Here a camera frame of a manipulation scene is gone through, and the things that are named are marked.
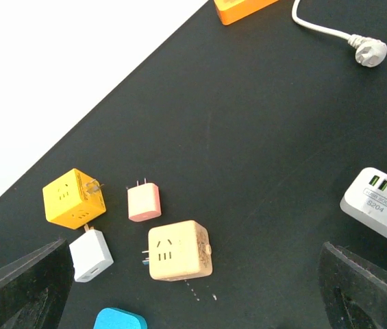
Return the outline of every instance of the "white power strip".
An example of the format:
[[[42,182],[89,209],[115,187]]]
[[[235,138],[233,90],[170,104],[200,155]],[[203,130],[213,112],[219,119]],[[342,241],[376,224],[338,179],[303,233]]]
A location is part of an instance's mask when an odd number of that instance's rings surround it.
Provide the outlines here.
[[[345,192],[341,209],[387,238],[387,174],[365,168]]]

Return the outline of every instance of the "black table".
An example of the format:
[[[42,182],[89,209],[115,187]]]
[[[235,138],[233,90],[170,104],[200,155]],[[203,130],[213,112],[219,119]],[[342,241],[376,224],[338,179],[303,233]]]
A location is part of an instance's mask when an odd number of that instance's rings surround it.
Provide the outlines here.
[[[224,27],[208,2],[0,197],[2,267],[83,233],[45,220],[44,185],[73,167],[105,184],[108,212],[92,225],[115,263],[73,285],[61,328],[92,328],[110,306],[153,329],[328,328],[322,244],[387,269],[387,240],[339,209],[361,169],[387,172],[387,59],[359,66],[343,40],[296,26],[291,6]],[[384,0],[306,0],[300,15],[387,43]],[[163,216],[133,223],[125,187],[143,178],[160,186]],[[208,229],[214,273],[152,280],[149,229],[187,219]]]

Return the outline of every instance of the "power cord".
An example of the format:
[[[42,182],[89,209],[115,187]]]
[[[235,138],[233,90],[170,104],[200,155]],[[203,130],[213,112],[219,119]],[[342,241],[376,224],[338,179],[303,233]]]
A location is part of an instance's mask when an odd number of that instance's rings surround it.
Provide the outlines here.
[[[337,29],[330,29],[320,25],[309,23],[297,16],[298,5],[301,0],[295,0],[292,7],[292,19],[296,24],[313,29],[324,34],[337,36],[347,40],[348,44],[356,49],[356,62],[366,67],[374,67],[382,63],[387,54],[386,43],[381,40],[360,36],[358,34],[348,34]]]

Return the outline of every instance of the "usb port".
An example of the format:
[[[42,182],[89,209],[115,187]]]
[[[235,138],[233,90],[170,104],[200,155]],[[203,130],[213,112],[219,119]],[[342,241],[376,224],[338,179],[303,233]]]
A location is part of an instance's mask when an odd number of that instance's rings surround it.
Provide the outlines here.
[[[376,185],[376,183],[377,183],[377,181],[379,180],[379,176],[374,176],[372,179],[371,179],[371,181],[370,181],[370,185],[371,186],[375,186]]]
[[[384,180],[382,184],[379,185],[379,190],[385,191],[385,188],[387,187],[387,180]]]

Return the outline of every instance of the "white wall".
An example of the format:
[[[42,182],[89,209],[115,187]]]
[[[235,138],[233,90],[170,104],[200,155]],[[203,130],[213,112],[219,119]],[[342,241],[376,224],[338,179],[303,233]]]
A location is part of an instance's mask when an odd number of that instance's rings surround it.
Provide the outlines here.
[[[0,1],[0,195],[206,0]]]

